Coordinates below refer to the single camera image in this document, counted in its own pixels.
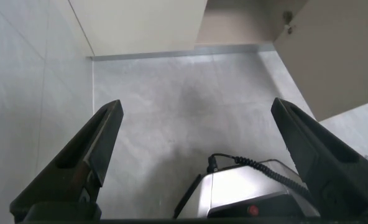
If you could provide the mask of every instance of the wall tile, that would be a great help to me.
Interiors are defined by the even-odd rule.
[[[0,0],[0,12],[45,58],[49,0]]]
[[[0,223],[35,177],[44,60],[0,14]]]
[[[37,172],[61,151],[93,114],[48,67],[43,94]]]
[[[92,61],[83,55],[67,22],[52,2],[49,10],[46,63],[83,102],[86,110],[93,110]]]

